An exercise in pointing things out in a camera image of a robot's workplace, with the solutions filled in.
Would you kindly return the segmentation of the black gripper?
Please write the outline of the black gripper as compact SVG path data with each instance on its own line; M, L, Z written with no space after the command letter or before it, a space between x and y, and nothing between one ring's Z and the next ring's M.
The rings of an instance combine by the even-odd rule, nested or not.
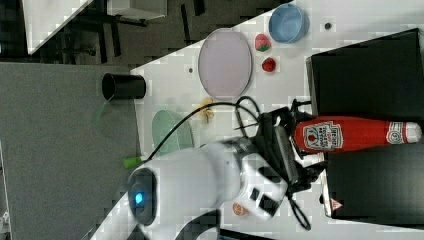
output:
M288 107L262 113L254 137L259 153L277 175L286 181L290 193L309 190L327 168L326 162L303 167L296 161L296 154L307 156L292 140L298 118L312 120L311 115Z

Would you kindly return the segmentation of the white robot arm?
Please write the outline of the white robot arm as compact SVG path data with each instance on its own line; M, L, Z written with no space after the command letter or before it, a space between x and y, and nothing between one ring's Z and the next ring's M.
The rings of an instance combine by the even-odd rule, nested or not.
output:
M272 219L326 169L295 159L290 132L295 111L262 113L253 137L234 137L148 159L89 240L218 240L221 206L235 202L253 216Z

